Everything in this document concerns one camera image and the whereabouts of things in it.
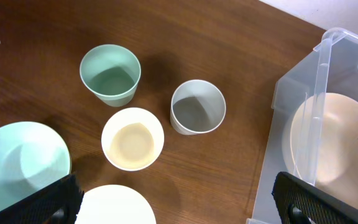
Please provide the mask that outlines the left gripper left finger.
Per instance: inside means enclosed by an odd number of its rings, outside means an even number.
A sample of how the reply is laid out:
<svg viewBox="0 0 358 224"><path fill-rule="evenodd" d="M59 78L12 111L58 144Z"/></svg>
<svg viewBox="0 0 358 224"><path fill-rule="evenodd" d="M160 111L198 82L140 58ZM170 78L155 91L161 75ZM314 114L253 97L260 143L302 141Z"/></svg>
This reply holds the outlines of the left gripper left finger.
<svg viewBox="0 0 358 224"><path fill-rule="evenodd" d="M74 224L84 191L76 176L66 175L0 211L0 224Z"/></svg>

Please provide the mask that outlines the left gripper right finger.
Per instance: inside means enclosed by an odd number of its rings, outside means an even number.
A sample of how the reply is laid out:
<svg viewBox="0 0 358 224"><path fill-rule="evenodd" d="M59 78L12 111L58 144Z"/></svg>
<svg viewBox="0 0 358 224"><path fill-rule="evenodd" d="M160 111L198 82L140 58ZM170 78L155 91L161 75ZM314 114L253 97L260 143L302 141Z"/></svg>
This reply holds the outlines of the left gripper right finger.
<svg viewBox="0 0 358 224"><path fill-rule="evenodd" d="M287 172L279 172L272 190L284 224L358 224L358 209Z"/></svg>

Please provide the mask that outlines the cream plastic cup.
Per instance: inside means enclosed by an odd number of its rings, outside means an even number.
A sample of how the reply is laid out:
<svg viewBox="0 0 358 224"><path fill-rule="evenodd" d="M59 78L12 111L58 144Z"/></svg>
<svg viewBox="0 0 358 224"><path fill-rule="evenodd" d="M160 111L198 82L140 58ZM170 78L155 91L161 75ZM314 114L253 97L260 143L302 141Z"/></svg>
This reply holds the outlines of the cream plastic cup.
<svg viewBox="0 0 358 224"><path fill-rule="evenodd" d="M101 145L107 160L126 171L145 169L162 152L165 136L158 118L143 108L126 108L105 124Z"/></svg>

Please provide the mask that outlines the grey plastic cup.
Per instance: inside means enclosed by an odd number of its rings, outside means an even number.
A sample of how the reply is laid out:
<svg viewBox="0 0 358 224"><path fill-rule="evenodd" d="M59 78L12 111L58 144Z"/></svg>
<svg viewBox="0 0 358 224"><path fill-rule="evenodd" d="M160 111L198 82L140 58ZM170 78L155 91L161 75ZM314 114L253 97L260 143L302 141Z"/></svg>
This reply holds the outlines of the grey plastic cup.
<svg viewBox="0 0 358 224"><path fill-rule="evenodd" d="M180 134L205 134L220 126L226 110L226 100L215 85L205 80L188 80L173 93L170 122Z"/></svg>

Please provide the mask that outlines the green plastic cup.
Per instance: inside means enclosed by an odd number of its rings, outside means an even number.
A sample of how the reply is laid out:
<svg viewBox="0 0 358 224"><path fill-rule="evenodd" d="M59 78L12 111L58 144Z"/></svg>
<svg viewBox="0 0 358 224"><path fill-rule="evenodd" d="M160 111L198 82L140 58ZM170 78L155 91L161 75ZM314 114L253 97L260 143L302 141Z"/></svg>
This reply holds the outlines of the green plastic cup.
<svg viewBox="0 0 358 224"><path fill-rule="evenodd" d="M99 45L88 51L80 63L85 87L112 107L124 106L133 99L141 74L139 59L120 45Z"/></svg>

